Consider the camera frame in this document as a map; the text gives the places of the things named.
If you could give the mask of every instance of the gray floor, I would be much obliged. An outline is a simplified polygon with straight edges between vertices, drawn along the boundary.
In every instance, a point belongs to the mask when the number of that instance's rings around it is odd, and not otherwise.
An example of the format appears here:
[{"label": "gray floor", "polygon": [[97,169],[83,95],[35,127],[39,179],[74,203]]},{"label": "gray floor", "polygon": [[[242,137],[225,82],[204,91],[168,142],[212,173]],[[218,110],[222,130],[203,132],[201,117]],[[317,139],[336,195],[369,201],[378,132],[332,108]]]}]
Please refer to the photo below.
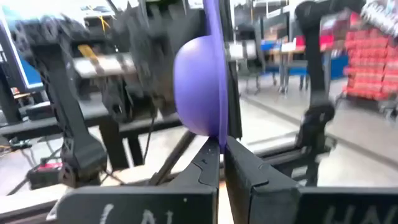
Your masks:
[{"label": "gray floor", "polygon": [[[273,111],[298,123],[309,102],[309,91],[299,91],[298,77],[290,79],[286,96],[278,94],[277,87],[272,86],[271,78],[263,77],[261,83],[262,90],[259,94],[244,95],[243,98],[264,110]],[[330,98],[336,98],[345,83],[346,80],[333,81]],[[387,123],[381,114],[361,109],[348,101],[341,101],[333,122],[326,130],[354,150],[398,169],[398,128]]]},{"label": "gray floor", "polygon": [[[290,92],[286,98],[276,94],[275,88],[271,86],[271,79],[263,80],[262,85],[262,93],[254,96],[252,100],[274,105],[278,110],[287,111],[288,114],[293,115],[295,118],[301,117],[307,100],[304,93],[294,92],[294,88],[298,89],[298,85],[294,84],[294,80],[290,82]],[[263,147],[261,143],[253,144],[253,142],[298,130],[297,124],[282,119],[279,115],[276,116],[274,113],[270,113],[244,100],[241,100],[241,112],[244,135],[242,143],[247,145],[252,151]],[[91,128],[90,131],[93,135],[100,137],[98,128]],[[150,142],[146,163],[153,167],[153,169],[158,169],[184,131],[185,128],[173,128],[154,133],[151,137],[152,141]],[[321,162],[320,185],[361,187],[398,186],[398,168],[390,163],[390,161],[398,161],[398,153],[394,150],[396,149],[395,146],[398,140],[393,138],[393,136],[397,136],[396,130],[386,125],[376,114],[369,114],[366,111],[356,108],[347,107],[341,109],[338,111],[333,124],[328,127],[328,132],[351,139],[377,156],[382,156],[383,158],[388,156],[389,160],[387,162],[380,160],[379,158],[375,158],[373,154],[363,153],[351,147],[351,145],[341,142],[330,156],[324,158]],[[141,146],[145,146],[146,139],[146,134],[140,136]],[[177,163],[176,169],[186,167],[205,141],[205,137],[197,137],[182,159]],[[50,150],[46,143],[36,142],[37,139],[32,140],[32,143],[34,143],[32,152],[35,159],[39,160],[40,157],[48,156]],[[61,143],[61,139],[50,141],[54,149],[60,147]],[[25,150],[24,152],[29,155],[29,150]],[[0,176],[2,177],[0,195],[6,195],[18,184],[24,178],[29,168],[30,165],[21,152],[0,157]],[[22,190],[29,190],[29,186],[24,186]]]}]

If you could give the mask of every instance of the chair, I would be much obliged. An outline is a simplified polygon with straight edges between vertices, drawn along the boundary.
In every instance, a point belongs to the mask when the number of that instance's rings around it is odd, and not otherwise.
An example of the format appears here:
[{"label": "chair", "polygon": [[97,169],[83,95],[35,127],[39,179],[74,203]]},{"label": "chair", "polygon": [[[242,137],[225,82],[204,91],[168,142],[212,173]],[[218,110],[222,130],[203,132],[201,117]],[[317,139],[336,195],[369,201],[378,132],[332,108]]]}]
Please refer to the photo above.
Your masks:
[{"label": "chair", "polygon": [[256,59],[244,59],[238,61],[238,75],[246,78],[246,93],[249,93],[249,80],[252,77],[256,78],[256,91],[254,94],[260,92],[259,77],[266,70],[266,60],[261,50],[261,33],[258,28],[252,24],[240,24],[235,29],[236,40],[255,40],[257,48]]}]

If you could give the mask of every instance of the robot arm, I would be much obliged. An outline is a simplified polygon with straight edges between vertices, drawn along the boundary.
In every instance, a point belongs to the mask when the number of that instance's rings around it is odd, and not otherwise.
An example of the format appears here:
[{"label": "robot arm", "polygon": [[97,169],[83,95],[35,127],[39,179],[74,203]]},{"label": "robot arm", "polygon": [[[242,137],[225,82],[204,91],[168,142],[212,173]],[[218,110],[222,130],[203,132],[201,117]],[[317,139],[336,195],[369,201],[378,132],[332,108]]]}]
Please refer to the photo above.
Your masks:
[{"label": "robot arm", "polygon": [[[321,16],[349,6],[337,3],[305,2],[296,10],[306,38],[312,95],[316,93],[305,113],[296,148],[283,150],[288,154],[294,152],[298,157],[303,157],[302,151],[297,150],[302,147],[325,148],[324,143],[323,146],[317,144],[319,140],[325,142],[320,137],[324,138],[324,127],[335,112],[325,94],[319,22]],[[342,218],[335,214],[347,213],[354,213],[346,215],[344,222],[347,223],[380,223],[377,212],[387,214],[381,218],[387,220],[385,222],[396,223],[396,190],[303,187],[280,172],[293,161],[286,161],[288,155],[276,151],[264,162],[235,139],[227,139],[224,172],[235,223],[336,223]],[[170,183],[156,188],[81,188],[61,199],[58,220],[60,223],[97,223],[98,220],[101,223],[155,223],[157,218],[156,223],[216,223],[219,158],[218,140],[209,138],[191,164]]]},{"label": "robot arm", "polygon": [[322,148],[325,125],[335,115],[335,107],[329,100],[325,88],[325,74],[319,48],[320,21],[323,16],[350,9],[361,15],[364,22],[380,29],[393,38],[398,37],[398,17],[387,11],[386,6],[377,1],[327,0],[322,2],[305,1],[295,10],[298,24],[305,38],[305,53],[308,58],[308,74],[311,79],[310,107],[306,111],[297,147]]}]

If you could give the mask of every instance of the metal shaft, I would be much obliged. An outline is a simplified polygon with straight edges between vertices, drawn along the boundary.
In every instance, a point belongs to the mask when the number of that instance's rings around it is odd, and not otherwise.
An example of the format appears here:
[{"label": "metal shaft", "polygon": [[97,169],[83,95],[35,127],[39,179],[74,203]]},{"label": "metal shaft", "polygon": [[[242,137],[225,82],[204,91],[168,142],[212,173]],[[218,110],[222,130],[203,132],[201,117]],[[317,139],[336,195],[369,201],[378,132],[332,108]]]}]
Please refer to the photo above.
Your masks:
[{"label": "metal shaft", "polygon": [[[256,42],[245,40],[225,45],[227,61],[254,59],[257,57]],[[101,55],[96,58],[73,59],[75,70],[82,78],[108,77],[136,73],[130,53]]]},{"label": "metal shaft", "polygon": [[167,176],[171,173],[174,165],[178,162],[184,152],[188,149],[189,145],[195,139],[196,134],[186,131],[177,145],[174,147],[172,153],[168,156],[160,170],[155,173],[149,180],[148,185],[157,186],[163,184]]}]

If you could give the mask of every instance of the silver metal rod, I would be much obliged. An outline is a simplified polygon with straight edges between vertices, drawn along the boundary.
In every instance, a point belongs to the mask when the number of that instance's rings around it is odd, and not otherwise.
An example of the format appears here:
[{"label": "silver metal rod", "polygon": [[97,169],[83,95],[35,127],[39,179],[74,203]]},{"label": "silver metal rod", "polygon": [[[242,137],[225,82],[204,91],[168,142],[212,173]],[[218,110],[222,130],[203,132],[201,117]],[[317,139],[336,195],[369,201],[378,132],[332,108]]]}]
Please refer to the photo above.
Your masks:
[{"label": "silver metal rod", "polygon": [[[231,42],[226,44],[227,61],[254,59],[257,57],[256,42]],[[130,53],[100,55],[96,59],[75,58],[73,66],[82,78],[109,77],[113,75],[131,75],[136,73],[136,67]]]},{"label": "silver metal rod", "polygon": [[136,72],[130,53],[111,54],[91,58],[75,58],[73,66],[82,78],[128,75]]},{"label": "silver metal rod", "polygon": [[257,47],[254,40],[230,42],[226,44],[225,54],[228,61],[257,58]]}]

